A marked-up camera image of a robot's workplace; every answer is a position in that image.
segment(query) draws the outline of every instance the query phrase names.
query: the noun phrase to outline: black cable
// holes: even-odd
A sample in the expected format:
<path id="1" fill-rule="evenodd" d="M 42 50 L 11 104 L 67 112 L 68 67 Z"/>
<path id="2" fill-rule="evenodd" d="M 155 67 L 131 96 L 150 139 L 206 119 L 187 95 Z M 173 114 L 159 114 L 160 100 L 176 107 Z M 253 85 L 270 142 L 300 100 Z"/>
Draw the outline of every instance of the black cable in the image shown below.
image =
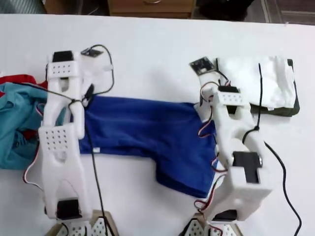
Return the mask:
<path id="1" fill-rule="evenodd" d="M 45 92 L 49 92 L 49 93 L 52 93 L 52 94 L 55 94 L 55 95 L 59 95 L 59 96 L 61 96 L 61 97 L 65 97 L 65 98 L 67 98 L 67 99 L 69 99 L 69 100 L 71 100 L 71 101 L 75 100 L 75 99 L 73 99 L 73 98 L 71 98 L 71 97 L 68 97 L 68 96 L 63 95 L 63 94 L 58 93 L 58 92 L 50 91 L 50 90 L 45 89 L 45 88 L 43 88 L 43 87 L 40 87 L 40 86 L 38 86 L 38 85 L 33 85 L 33 84 L 29 84 L 29 83 L 17 83 L 17 82 L 11 82 L 11 83 L 16 84 L 16 85 L 24 85 L 24 86 L 32 87 L 32 88 L 35 88 L 35 89 L 38 89 L 38 90 L 42 90 L 42 91 L 45 91 Z"/>
<path id="2" fill-rule="evenodd" d="M 257 121 L 257 125 L 255 126 L 254 129 L 251 129 L 249 131 L 247 131 L 243 138 L 242 138 L 242 143 L 245 142 L 245 138 L 247 137 L 247 135 L 253 131 L 259 131 L 259 124 L 260 124 L 260 116 L 261 116 L 261 103 L 262 103 L 262 74 L 261 74 L 261 67 L 259 64 L 259 73 L 260 73 L 260 99 L 259 99 L 259 107 L 258 107 L 258 121 Z M 274 154 L 274 156 L 276 157 L 276 159 L 279 161 L 282 170 L 283 170 L 283 182 L 282 182 L 282 188 L 283 188 L 283 193 L 284 193 L 284 197 L 286 199 L 286 202 L 288 203 L 288 205 L 290 206 L 290 208 L 292 209 L 292 211 L 294 212 L 294 214 L 296 215 L 296 217 L 298 218 L 299 221 L 299 226 L 297 227 L 294 236 L 297 236 L 301 227 L 302 227 L 302 219 L 300 217 L 300 215 L 297 213 L 297 211 L 295 210 L 295 208 L 293 207 L 292 203 L 289 200 L 289 197 L 287 195 L 286 192 L 286 186 L 285 186 L 285 182 L 286 182 L 286 168 L 285 165 L 283 163 L 283 161 L 281 160 L 281 158 L 279 157 L 279 155 L 265 142 L 266 147 L 272 152 L 272 154 Z"/>
<path id="3" fill-rule="evenodd" d="M 94 48 L 94 47 L 102 47 L 106 50 L 106 52 L 108 53 L 108 56 L 109 56 L 109 59 L 110 59 L 110 63 L 111 65 L 113 65 L 113 60 L 112 60 L 112 57 L 111 57 L 111 54 L 109 52 L 109 50 L 104 46 L 104 45 L 101 45 L 101 44 L 95 44 L 93 45 L 92 47 L 90 47 L 90 49 Z M 35 89 L 38 89 L 38 90 L 42 90 L 42 91 L 45 91 L 45 92 L 49 92 L 49 93 L 52 93 L 52 94 L 55 94 L 55 95 L 59 95 L 61 97 L 64 97 L 64 98 L 67 98 L 69 100 L 71 100 L 71 102 L 69 103 L 68 107 L 70 107 L 73 103 L 75 102 L 81 102 L 82 103 L 82 100 L 76 100 L 76 99 L 73 99 L 71 97 L 68 97 L 66 95 L 63 95 L 61 93 L 57 93 L 57 92 L 54 92 L 54 91 L 50 91 L 50 90 L 47 90 L 45 88 L 42 88 L 42 87 L 39 87 L 37 85 L 33 85 L 33 84 L 28 84 L 28 83 L 13 83 L 13 84 L 19 84 L 19 85 L 24 85 L 24 86 L 29 86 L 29 87 L 32 87 L 32 88 L 35 88 Z M 92 97 L 96 96 L 96 95 L 99 95 L 99 94 L 103 94 L 103 93 L 107 93 L 109 92 L 113 87 L 114 87 L 114 84 L 115 84 L 115 77 L 114 77 L 114 68 L 112 69 L 112 85 L 109 89 L 107 89 L 106 91 L 103 91 L 103 92 L 98 92 L 98 93 L 94 93 L 92 95 Z M 93 152 L 93 144 L 92 144 L 92 140 L 91 140 L 91 136 L 90 136 L 90 133 L 89 133 L 89 130 L 88 130 L 88 127 L 86 126 L 85 124 L 85 130 L 86 130 L 86 133 L 87 133 L 87 137 L 88 137 L 88 141 L 90 143 L 90 147 L 91 147 L 91 155 L 92 155 L 92 161 L 93 161 L 93 168 L 94 168 L 94 175 L 95 175 L 95 181 L 96 181 L 96 185 L 97 185 L 97 190 L 98 190 L 98 195 L 99 195 L 99 200 L 100 200 L 100 205 L 101 205 L 101 210 L 102 210 L 102 217 L 104 219 L 104 225 L 105 225 L 105 235 L 108 236 L 108 231 L 107 231 L 107 225 L 109 225 L 108 221 L 107 221 L 107 218 L 105 217 L 105 213 L 104 213 L 104 207 L 103 207 L 103 199 L 102 199 L 102 194 L 101 194 L 101 190 L 100 190 L 100 186 L 99 186 L 99 182 L 98 182 L 98 176 L 97 176 L 97 171 L 96 171 L 96 166 L 95 166 L 95 157 L 94 157 L 94 152 Z M 67 229 L 67 235 L 69 234 L 69 229 L 68 227 L 62 223 L 66 229 Z"/>
<path id="4" fill-rule="evenodd" d="M 107 90 L 105 90 L 105 91 L 103 91 L 103 92 L 94 93 L 94 95 L 99 95 L 99 94 L 107 93 L 107 92 L 109 92 L 110 90 L 112 90 L 112 88 L 113 88 L 114 85 L 115 85 L 115 76 L 114 76 L 113 59 L 112 59 L 112 56 L 111 56 L 109 50 L 108 50 L 104 45 L 102 45 L 102 44 L 95 44 L 95 45 L 91 46 L 90 49 L 93 49 L 93 48 L 96 48 L 96 47 L 102 47 L 103 49 L 106 50 L 106 52 L 107 52 L 107 54 L 108 54 L 108 56 L 109 56 L 109 61 L 110 61 L 111 65 L 112 65 L 112 67 L 113 67 L 113 68 L 112 68 L 112 85 L 109 87 L 109 89 L 107 89 Z"/>
<path id="5" fill-rule="evenodd" d="M 217 73 L 219 73 L 222 77 L 224 77 L 226 79 L 227 82 L 229 82 L 229 79 L 226 77 L 226 75 L 224 75 L 221 71 L 219 70 L 215 70 Z"/>
<path id="6" fill-rule="evenodd" d="M 61 223 L 63 226 L 65 226 L 65 229 L 67 230 L 67 234 L 65 236 L 69 235 L 69 228 L 65 223 Z"/>
<path id="7" fill-rule="evenodd" d="M 102 210 L 102 216 L 103 216 L 104 225 L 105 225 L 105 235 L 108 236 L 108 232 L 107 232 L 107 224 L 108 224 L 108 222 L 107 222 L 107 218 L 105 217 L 102 193 L 101 193 L 99 182 L 98 182 L 97 170 L 96 170 L 96 165 L 95 165 L 95 157 L 94 157 L 94 152 L 93 152 L 93 143 L 92 143 L 92 140 L 91 140 L 91 136 L 90 136 L 90 132 L 89 132 L 88 126 L 86 124 L 84 126 L 85 126 L 85 131 L 87 133 L 88 141 L 89 141 L 90 148 L 91 148 L 91 155 L 92 155 L 92 161 L 93 161 L 95 181 L 96 181 L 96 185 L 97 185 L 98 196 L 99 196 L 99 201 L 100 201 L 100 207 L 101 207 L 101 210 Z"/>
<path id="8" fill-rule="evenodd" d="M 260 74 L 260 98 L 259 98 L 259 108 L 258 108 L 258 121 L 257 121 L 257 125 L 256 125 L 253 129 L 247 131 L 247 132 L 244 134 L 244 136 L 243 136 L 243 138 L 242 138 L 242 143 L 243 143 L 243 144 L 244 144 L 244 142 L 245 142 L 245 139 L 246 139 L 247 135 L 249 135 L 249 134 L 250 134 L 251 132 L 253 132 L 253 131 L 259 131 L 260 116 L 261 116 L 261 103 L 262 103 L 262 95 L 263 95 L 263 89 L 262 89 L 262 74 L 261 74 L 260 63 L 258 64 L 258 68 L 259 68 L 259 74 Z"/>
<path id="9" fill-rule="evenodd" d="M 287 196 L 287 192 L 286 192 L 286 186 L 285 186 L 285 182 L 286 182 L 286 168 L 285 165 L 283 163 L 283 161 L 281 160 L 281 158 L 279 157 L 279 155 L 265 142 L 266 147 L 272 152 L 272 154 L 274 154 L 274 156 L 276 157 L 276 159 L 279 161 L 282 170 L 283 170 L 283 181 L 282 181 L 282 188 L 283 188 L 283 193 L 284 193 L 284 197 L 287 201 L 287 203 L 289 204 L 290 208 L 292 209 L 292 211 L 294 212 L 294 214 L 296 215 L 296 217 L 299 220 L 299 226 L 297 227 L 294 236 L 297 236 L 301 227 L 302 227 L 302 219 L 299 216 L 299 214 L 297 213 L 297 211 L 295 210 L 295 208 L 293 207 L 292 203 L 289 200 L 289 197 Z"/>

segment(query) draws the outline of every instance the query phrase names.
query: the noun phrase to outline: teal cloth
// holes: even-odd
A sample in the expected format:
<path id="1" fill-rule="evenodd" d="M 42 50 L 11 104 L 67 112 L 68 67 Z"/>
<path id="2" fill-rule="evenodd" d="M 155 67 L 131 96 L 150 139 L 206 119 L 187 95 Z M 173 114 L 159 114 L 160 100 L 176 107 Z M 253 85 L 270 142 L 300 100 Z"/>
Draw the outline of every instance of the teal cloth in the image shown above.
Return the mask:
<path id="1" fill-rule="evenodd" d="M 25 85 L 4 83 L 0 91 L 0 168 L 23 170 L 34 159 L 37 137 L 25 140 L 22 132 L 37 130 L 42 116 L 36 106 L 46 103 L 47 92 Z"/>

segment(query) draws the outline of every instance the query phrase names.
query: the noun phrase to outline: wooden base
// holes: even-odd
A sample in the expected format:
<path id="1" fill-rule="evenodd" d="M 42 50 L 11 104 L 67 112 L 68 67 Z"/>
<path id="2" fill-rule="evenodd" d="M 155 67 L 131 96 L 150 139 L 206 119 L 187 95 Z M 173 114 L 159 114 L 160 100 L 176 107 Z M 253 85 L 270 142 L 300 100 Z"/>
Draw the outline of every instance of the wooden base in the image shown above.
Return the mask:
<path id="1" fill-rule="evenodd" d="M 91 227 L 93 227 L 93 225 L 96 223 L 96 221 L 100 217 L 102 217 L 102 211 L 101 210 L 94 210 L 92 218 L 90 220 Z M 118 230 L 117 230 L 116 225 L 115 225 L 115 221 L 112 218 L 112 215 L 110 214 L 110 212 L 106 211 L 105 217 L 107 218 L 108 224 L 111 227 L 111 229 L 114 233 L 114 236 L 119 236 Z M 45 236 L 56 236 L 61 228 L 62 228 L 62 224 L 56 224 L 51 228 L 51 230 L 47 234 L 45 234 Z"/>

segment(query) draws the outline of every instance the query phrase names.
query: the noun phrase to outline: floor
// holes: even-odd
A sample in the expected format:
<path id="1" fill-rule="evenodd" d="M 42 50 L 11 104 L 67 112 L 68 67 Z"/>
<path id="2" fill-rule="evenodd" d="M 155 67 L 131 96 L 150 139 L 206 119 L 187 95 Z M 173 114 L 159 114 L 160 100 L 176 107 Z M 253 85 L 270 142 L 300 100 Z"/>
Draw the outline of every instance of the floor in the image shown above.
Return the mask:
<path id="1" fill-rule="evenodd" d="M 207 1 L 197 0 L 194 18 L 204 19 L 198 6 Z M 255 0 L 245 21 L 315 25 L 315 0 Z"/>

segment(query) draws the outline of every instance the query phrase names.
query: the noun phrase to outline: wire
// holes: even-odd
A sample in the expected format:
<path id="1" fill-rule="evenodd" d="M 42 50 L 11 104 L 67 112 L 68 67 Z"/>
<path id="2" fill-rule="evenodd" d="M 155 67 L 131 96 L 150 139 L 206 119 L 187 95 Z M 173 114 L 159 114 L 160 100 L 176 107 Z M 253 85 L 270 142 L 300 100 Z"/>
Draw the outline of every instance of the wire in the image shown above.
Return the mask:
<path id="1" fill-rule="evenodd" d="M 89 141 L 90 148 L 91 148 L 91 155 L 92 155 L 92 161 L 93 161 L 95 181 L 96 181 L 96 185 L 97 185 L 98 196 L 99 196 L 99 201 L 100 201 L 100 207 L 101 207 L 101 210 L 102 210 L 102 216 L 103 216 L 104 223 L 105 223 L 105 235 L 108 236 L 108 232 L 107 232 L 107 224 L 108 224 L 108 222 L 107 222 L 107 218 L 105 217 L 102 193 L 101 193 L 99 182 L 98 182 L 97 170 L 96 170 L 96 165 L 95 165 L 95 157 L 94 157 L 94 152 L 93 152 L 93 143 L 92 143 L 92 140 L 91 140 L 91 136 L 90 136 L 90 132 L 89 132 L 88 126 L 86 124 L 85 124 L 85 131 L 87 133 L 88 141 Z"/>
<path id="2" fill-rule="evenodd" d="M 211 107 L 211 113 L 210 113 L 210 117 L 209 117 L 208 121 L 205 124 L 203 124 L 200 127 L 200 129 L 198 130 L 198 137 L 199 138 L 206 138 L 206 137 L 212 135 L 212 134 L 204 134 L 204 135 L 201 134 L 201 132 L 211 123 L 211 120 L 212 120 L 212 107 Z"/>
<path id="3" fill-rule="evenodd" d="M 297 227 L 294 236 L 297 236 L 301 227 L 302 227 L 302 219 L 299 216 L 299 214 L 297 213 L 297 211 L 295 210 L 295 208 L 293 207 L 292 203 L 289 200 L 289 197 L 287 196 L 287 192 L 286 192 L 286 186 L 285 186 L 285 182 L 286 182 L 286 168 L 285 165 L 283 163 L 283 161 L 281 160 L 281 158 L 279 157 L 279 155 L 272 149 L 272 147 L 270 147 L 266 142 L 265 142 L 266 147 L 272 152 L 272 154 L 274 154 L 274 156 L 276 157 L 276 159 L 279 161 L 282 170 L 283 170 L 283 181 L 282 181 L 282 188 L 283 188 L 283 193 L 284 193 L 284 197 L 287 201 L 287 203 L 289 204 L 290 208 L 292 209 L 292 211 L 294 212 L 294 214 L 296 215 L 296 217 L 299 220 L 299 226 Z"/>
<path id="4" fill-rule="evenodd" d="M 112 57 L 111 57 L 111 54 L 109 52 L 109 50 L 104 46 L 104 45 L 101 45 L 101 44 L 96 44 L 96 45 L 93 45 L 92 47 L 90 47 L 90 49 L 94 48 L 94 47 L 102 47 L 104 48 L 107 53 L 108 53 L 108 56 L 109 56 L 109 59 L 110 59 L 110 62 L 111 64 L 113 65 L 113 60 L 112 60 Z M 36 85 L 33 85 L 33 84 L 27 84 L 27 83 L 14 83 L 14 84 L 19 84 L 19 85 L 24 85 L 24 86 L 29 86 L 29 87 L 32 87 L 32 88 L 35 88 L 35 89 L 38 89 L 38 90 L 42 90 L 42 91 L 45 91 L 45 92 L 49 92 L 49 93 L 52 93 L 52 94 L 55 94 L 55 95 L 59 95 L 61 97 L 64 97 L 64 98 L 67 98 L 69 99 L 71 102 L 69 103 L 68 107 L 70 107 L 73 103 L 75 102 L 81 102 L 82 103 L 82 100 L 76 100 L 76 99 L 73 99 L 71 97 L 68 97 L 66 95 L 63 95 L 61 93 L 57 93 L 57 92 L 54 92 L 54 91 L 50 91 L 50 90 L 47 90 L 45 88 L 42 88 L 42 87 L 39 87 L 39 86 L 36 86 Z M 94 93 L 93 96 L 96 96 L 96 95 L 99 95 L 99 94 L 103 94 L 103 93 L 107 93 L 109 92 L 113 86 L 115 84 L 115 77 L 114 77 L 114 69 L 112 69 L 112 85 L 110 86 L 109 89 L 103 91 L 103 92 L 98 92 L 98 93 Z M 87 125 L 85 124 L 85 130 L 86 130 L 86 133 L 87 133 L 87 137 L 88 137 L 88 141 L 90 143 L 90 148 L 91 148 L 91 155 L 92 155 L 92 161 L 93 161 L 93 168 L 94 168 L 94 175 L 95 175 L 95 181 L 96 181 L 96 185 L 97 185 L 97 190 L 98 190 L 98 195 L 99 195 L 99 200 L 100 200 L 100 205 L 101 205 L 101 210 L 102 210 L 102 217 L 104 219 L 104 225 L 105 225 L 105 235 L 108 236 L 108 231 L 107 231 L 107 225 L 109 225 L 108 221 L 107 221 L 107 218 L 105 217 L 105 213 L 104 213 L 104 207 L 103 207 L 103 200 L 102 200 L 102 194 L 101 194 L 101 190 L 100 190 L 100 186 L 99 186 L 99 182 L 98 182 L 98 176 L 97 176 L 97 171 L 96 171 L 96 165 L 95 165 L 95 157 L 94 157 L 94 152 L 93 152 L 93 144 L 92 144 L 92 140 L 91 140 L 91 136 L 90 136 L 90 132 L 88 130 L 88 127 Z M 27 172 L 28 170 L 33 166 L 33 164 L 35 163 L 35 160 L 36 160 L 36 157 L 37 155 L 35 156 L 33 162 L 28 166 L 28 168 L 25 170 L 25 173 L 23 175 L 23 181 L 25 183 L 29 183 L 29 184 L 32 184 L 32 185 L 35 185 L 37 186 L 38 188 L 40 188 L 42 191 L 43 189 L 37 185 L 36 183 L 32 183 L 32 182 L 28 182 L 27 179 L 26 179 L 26 175 L 27 175 Z"/>
<path id="5" fill-rule="evenodd" d="M 94 95 L 99 95 L 99 94 L 107 93 L 107 92 L 109 92 L 110 90 L 112 90 L 112 88 L 113 88 L 114 85 L 115 85 L 115 76 L 114 76 L 113 59 L 112 59 L 112 56 L 111 56 L 109 50 L 108 50 L 104 45 L 102 45 L 102 44 L 95 44 L 95 45 L 91 46 L 90 49 L 93 49 L 93 48 L 96 48 L 96 47 L 102 47 L 103 49 L 106 50 L 106 52 L 107 52 L 107 54 L 108 54 L 108 56 L 109 56 L 109 61 L 110 61 L 111 65 L 113 66 L 113 68 L 112 68 L 112 85 L 109 87 L 109 89 L 107 89 L 107 90 L 105 90 L 105 91 L 103 91 L 103 92 L 94 93 Z"/>
<path id="6" fill-rule="evenodd" d="M 260 125 L 260 116 L 261 116 L 261 103 L 262 103 L 262 95 L 263 95 L 263 89 L 262 89 L 262 74 L 261 74 L 261 67 L 260 67 L 260 63 L 258 64 L 258 68 L 259 68 L 259 74 L 260 74 L 260 98 L 259 98 L 259 108 L 258 108 L 258 120 L 257 120 L 257 125 L 251 129 L 248 130 L 243 138 L 242 138 L 242 143 L 245 143 L 245 139 L 246 137 L 253 131 L 259 131 L 259 125 Z"/>
<path id="7" fill-rule="evenodd" d="M 202 90 L 203 90 L 204 87 L 206 87 L 206 85 L 209 85 L 209 84 L 215 84 L 216 86 L 219 87 L 219 84 L 216 83 L 216 82 L 213 82 L 213 81 L 206 82 L 203 86 L 201 86 L 201 88 L 200 88 L 200 96 L 202 97 L 202 99 L 203 99 L 205 102 L 209 102 L 209 99 L 208 99 L 208 100 L 205 99 L 205 97 L 203 96 Z"/>
<path id="8" fill-rule="evenodd" d="M 89 14 L 87 14 L 88 16 L 90 16 L 91 14 L 93 14 L 94 12 L 96 12 L 99 9 L 99 6 L 97 8 L 95 8 L 93 11 L 91 11 Z"/>
<path id="9" fill-rule="evenodd" d="M 209 205 L 211 204 L 211 202 L 212 202 L 212 200 L 213 200 L 214 192 L 215 192 L 215 189 L 216 189 L 216 185 L 217 185 L 219 179 L 222 178 L 223 176 L 225 176 L 225 175 L 219 176 L 219 177 L 217 178 L 216 182 L 213 184 L 213 187 L 212 187 L 211 192 L 210 192 L 210 196 L 209 196 L 209 198 L 208 198 L 208 200 L 207 200 L 206 202 L 203 201 L 203 200 L 199 200 L 199 199 L 196 200 L 196 201 L 194 201 L 193 204 L 194 204 L 195 208 L 196 208 L 201 214 L 202 214 L 202 212 L 203 212 L 204 210 L 206 210 L 206 209 L 209 207 Z M 202 203 L 203 206 L 202 206 L 202 207 L 198 207 L 198 206 L 196 205 L 196 203 Z"/>
<path id="10" fill-rule="evenodd" d="M 65 229 L 67 230 L 67 234 L 65 235 L 65 236 L 68 236 L 69 235 L 69 228 L 68 228 L 68 226 L 65 224 L 65 223 L 61 223 L 64 227 L 65 227 Z"/>
<path id="11" fill-rule="evenodd" d="M 37 146 L 36 146 L 35 157 L 34 157 L 33 161 L 31 162 L 31 164 L 30 164 L 30 165 L 26 168 L 26 170 L 24 171 L 22 179 L 23 179 L 23 182 L 24 182 L 24 183 L 34 185 L 35 187 L 39 188 L 39 189 L 43 192 L 44 190 L 43 190 L 37 183 L 35 183 L 35 182 L 29 182 L 29 181 L 27 180 L 28 172 L 29 172 L 29 170 L 31 169 L 31 167 L 32 167 L 32 166 L 35 164 L 35 162 L 36 162 L 36 159 L 37 159 L 37 156 L 38 156 L 38 154 L 37 154 L 37 153 L 38 153 L 38 149 L 39 149 L 39 143 L 38 143 Z"/>
<path id="12" fill-rule="evenodd" d="M 262 93 L 263 93 L 263 90 L 262 90 L 262 73 L 261 73 L 260 64 L 259 64 L 259 73 L 260 73 L 260 99 L 259 99 L 259 108 L 258 108 L 258 121 L 257 121 L 257 125 L 255 126 L 254 129 L 251 129 L 245 133 L 245 135 L 243 136 L 243 139 L 242 139 L 242 143 L 244 143 L 245 138 L 247 137 L 247 135 L 249 133 L 259 130 L 260 116 L 261 116 L 261 102 L 262 102 Z M 285 186 L 286 168 L 285 168 L 285 165 L 284 165 L 283 161 L 281 160 L 281 158 L 279 157 L 279 155 L 272 149 L 272 147 L 270 147 L 266 142 L 265 142 L 265 145 L 272 152 L 272 154 L 276 157 L 276 159 L 278 160 L 278 162 L 280 163 L 280 165 L 282 167 L 282 170 L 283 170 L 282 188 L 283 188 L 284 197 L 286 199 L 286 202 L 288 203 L 288 205 L 290 206 L 290 208 L 292 209 L 292 211 L 294 212 L 294 214 L 296 215 L 296 217 L 299 221 L 299 226 L 297 227 L 297 229 L 294 233 L 294 236 L 297 236 L 301 227 L 302 227 L 302 219 L 301 219 L 300 215 L 297 213 L 297 211 L 295 210 L 295 208 L 293 207 L 292 203 L 290 202 L 290 199 L 289 199 L 287 192 L 286 192 L 286 186 Z"/>
<path id="13" fill-rule="evenodd" d="M 215 226 L 211 225 L 208 221 L 207 221 L 207 224 L 210 226 L 210 228 L 218 230 L 220 232 L 219 236 L 223 236 L 223 230 L 222 229 L 219 229 L 218 227 L 215 227 Z"/>
<path id="14" fill-rule="evenodd" d="M 215 70 L 217 73 L 219 73 L 223 78 L 225 78 L 226 82 L 225 82 L 225 86 L 230 86 L 231 82 L 229 81 L 229 79 L 226 77 L 226 75 L 224 75 L 221 71 L 219 70 Z"/>
<path id="15" fill-rule="evenodd" d="M 212 168 L 212 169 L 214 170 L 214 172 L 216 172 L 216 173 L 225 173 L 225 172 L 228 171 L 228 169 L 219 170 L 219 169 L 217 169 L 216 167 L 213 166 L 213 164 L 214 164 L 214 163 L 216 162 L 216 160 L 218 159 L 218 156 L 219 156 L 219 152 L 217 153 L 216 158 L 211 161 L 211 168 Z"/>
<path id="16" fill-rule="evenodd" d="M 52 94 L 55 94 L 55 95 L 58 95 L 58 96 L 67 98 L 67 99 L 69 99 L 69 100 L 71 100 L 71 101 L 72 101 L 72 100 L 75 100 L 75 99 L 73 99 L 73 98 L 71 98 L 71 97 L 68 97 L 68 96 L 66 96 L 66 95 L 64 95 L 64 94 L 61 94 L 61 93 L 58 93 L 58 92 L 54 92 L 54 91 L 50 91 L 50 90 L 45 89 L 45 88 L 43 88 L 43 87 L 40 87 L 40 86 L 38 86 L 38 85 L 33 85 L 33 84 L 29 84 L 29 83 L 18 83 L 18 82 L 11 82 L 11 83 L 16 84 L 16 85 L 24 85 L 24 86 L 32 87 L 32 88 L 35 88 L 35 89 L 38 89 L 38 90 L 42 90 L 42 91 L 45 91 L 45 92 L 49 92 L 49 93 L 52 93 Z"/>

